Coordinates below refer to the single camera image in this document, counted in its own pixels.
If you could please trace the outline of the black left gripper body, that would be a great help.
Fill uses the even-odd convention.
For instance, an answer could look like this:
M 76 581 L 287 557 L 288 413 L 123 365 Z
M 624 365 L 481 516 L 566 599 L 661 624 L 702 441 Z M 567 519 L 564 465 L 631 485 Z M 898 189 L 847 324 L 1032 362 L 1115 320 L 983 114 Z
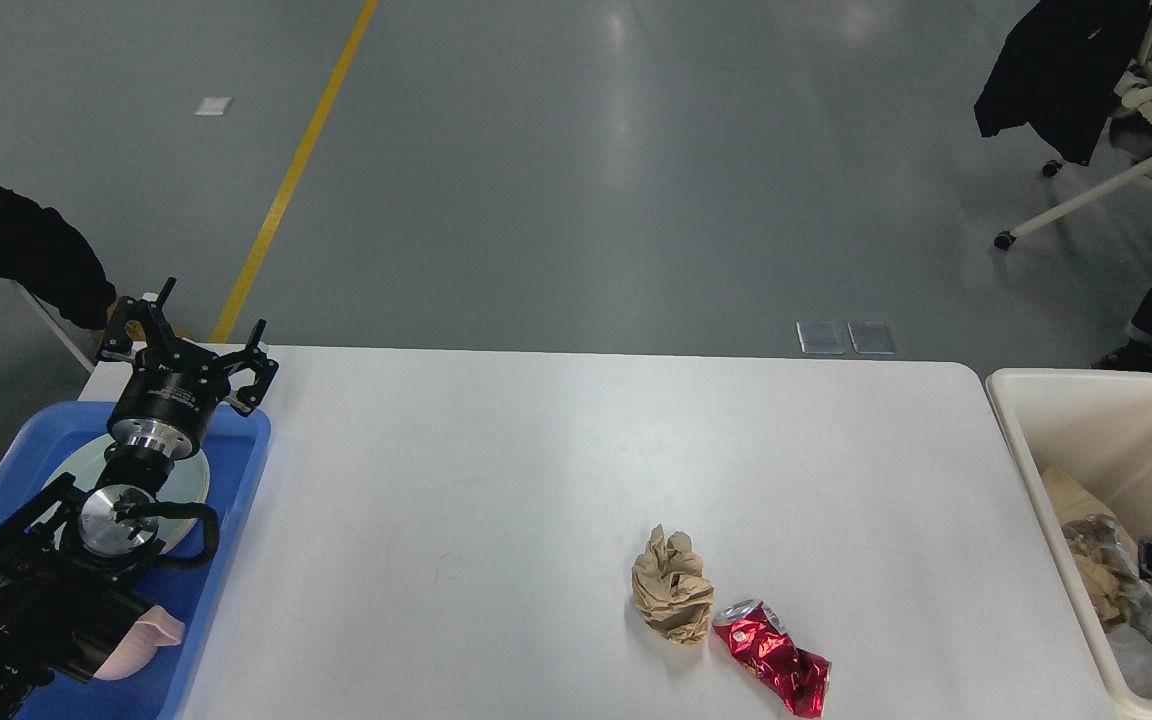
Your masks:
M 228 395 L 229 382 L 219 377 L 134 369 L 109 416 L 108 433 L 119 445 L 152 448 L 172 461 L 194 457 Z

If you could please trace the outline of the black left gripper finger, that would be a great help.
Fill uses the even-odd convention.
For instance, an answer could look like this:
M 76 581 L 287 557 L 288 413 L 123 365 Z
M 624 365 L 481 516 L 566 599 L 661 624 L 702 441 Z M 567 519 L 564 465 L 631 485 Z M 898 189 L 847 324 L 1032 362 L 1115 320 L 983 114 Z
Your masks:
M 168 276 L 152 297 L 116 300 L 109 323 L 97 343 L 96 361 L 154 369 L 160 364 L 172 367 L 173 361 L 182 359 L 187 338 L 179 334 L 165 314 L 166 301 L 175 286 L 177 278 Z
M 207 387 L 241 416 L 259 409 L 279 370 L 278 361 L 262 346 L 266 327 L 265 319 L 257 319 L 238 350 L 218 355 L 206 364 Z

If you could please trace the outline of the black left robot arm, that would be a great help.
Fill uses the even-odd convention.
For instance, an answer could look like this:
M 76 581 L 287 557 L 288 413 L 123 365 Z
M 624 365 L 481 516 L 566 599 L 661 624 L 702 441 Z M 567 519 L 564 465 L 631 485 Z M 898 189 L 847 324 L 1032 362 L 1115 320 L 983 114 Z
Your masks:
M 169 719 L 191 685 L 279 365 L 265 320 L 225 354 L 179 338 L 174 285 L 111 319 L 118 401 L 47 407 L 0 462 L 0 719 Z

